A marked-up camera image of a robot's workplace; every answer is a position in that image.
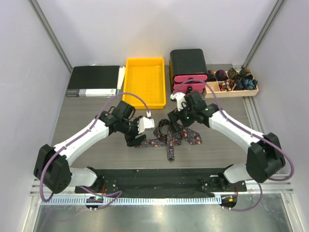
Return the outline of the dark patterned necktie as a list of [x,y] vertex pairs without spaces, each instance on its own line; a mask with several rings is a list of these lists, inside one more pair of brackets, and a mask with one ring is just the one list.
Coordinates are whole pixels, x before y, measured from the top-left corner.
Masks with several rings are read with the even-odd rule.
[[185,139],[191,145],[199,145],[202,143],[201,136],[198,132],[184,128],[181,132],[174,132],[170,128],[170,122],[167,119],[159,121],[157,127],[154,129],[153,134],[156,139],[145,140],[141,145],[136,147],[163,147],[167,148],[167,160],[174,162],[174,147],[181,145],[182,140]]

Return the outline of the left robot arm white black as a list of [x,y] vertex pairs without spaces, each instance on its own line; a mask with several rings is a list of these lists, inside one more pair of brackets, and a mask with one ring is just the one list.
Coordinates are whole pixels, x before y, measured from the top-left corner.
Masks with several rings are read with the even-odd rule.
[[72,168],[74,161],[92,145],[120,132],[127,146],[139,146],[146,139],[144,131],[155,126],[151,113],[132,118],[135,108],[120,101],[109,111],[102,111],[85,128],[69,139],[54,146],[43,145],[38,153],[34,175],[40,186],[46,186],[53,194],[67,187],[85,187],[93,193],[101,191],[103,176],[91,167]]

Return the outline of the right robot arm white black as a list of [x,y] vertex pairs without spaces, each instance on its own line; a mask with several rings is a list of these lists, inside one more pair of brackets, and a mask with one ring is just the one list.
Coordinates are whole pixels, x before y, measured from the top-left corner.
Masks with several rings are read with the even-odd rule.
[[177,104],[168,114],[175,131],[180,131],[179,121],[187,128],[197,122],[222,133],[247,153],[244,164],[226,167],[218,178],[220,189],[231,190],[236,182],[244,180],[263,183],[286,165],[275,134],[264,135],[239,123],[218,105],[206,104],[197,91],[189,94],[177,92],[171,94],[170,99]]

